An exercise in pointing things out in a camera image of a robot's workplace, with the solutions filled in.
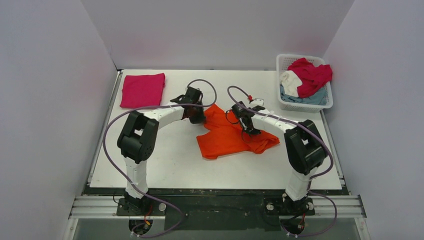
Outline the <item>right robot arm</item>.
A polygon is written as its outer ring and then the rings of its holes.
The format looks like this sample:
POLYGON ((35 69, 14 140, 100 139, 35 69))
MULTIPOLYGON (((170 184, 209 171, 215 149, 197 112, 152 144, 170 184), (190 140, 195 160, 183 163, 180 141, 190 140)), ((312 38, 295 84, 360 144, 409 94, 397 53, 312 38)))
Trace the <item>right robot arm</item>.
POLYGON ((284 141, 292 173, 282 195, 283 209, 290 215, 301 209, 310 210, 307 198, 312 176, 328 156, 313 121, 284 119, 261 105, 251 108, 241 101, 233 105, 231 110, 247 134, 266 132, 284 141))

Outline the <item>orange t shirt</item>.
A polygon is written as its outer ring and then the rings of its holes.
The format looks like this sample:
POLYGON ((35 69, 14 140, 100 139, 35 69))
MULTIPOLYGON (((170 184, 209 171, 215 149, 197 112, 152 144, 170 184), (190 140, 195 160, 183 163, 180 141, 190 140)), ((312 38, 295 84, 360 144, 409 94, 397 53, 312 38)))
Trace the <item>orange t shirt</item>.
POLYGON ((206 134, 196 137, 201 155, 208 160, 215 160, 226 155, 241 152, 262 154, 266 150, 278 145, 280 140, 266 131, 258 135, 248 135, 236 123, 232 111, 224 112, 217 105, 212 105, 205 112, 206 134))

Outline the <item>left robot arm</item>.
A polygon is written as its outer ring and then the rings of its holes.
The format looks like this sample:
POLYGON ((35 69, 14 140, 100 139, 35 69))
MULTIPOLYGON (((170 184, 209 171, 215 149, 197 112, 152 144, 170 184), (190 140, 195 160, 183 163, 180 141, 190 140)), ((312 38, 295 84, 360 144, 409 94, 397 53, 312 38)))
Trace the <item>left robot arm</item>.
POLYGON ((136 215, 149 210, 151 200, 147 184, 147 160, 152 155, 158 131, 176 121, 189 119, 191 124, 206 122, 202 107, 203 93, 188 87, 182 94, 163 106, 146 112, 137 110, 129 113, 117 140, 117 146, 125 161, 126 176, 129 178, 124 199, 136 215))

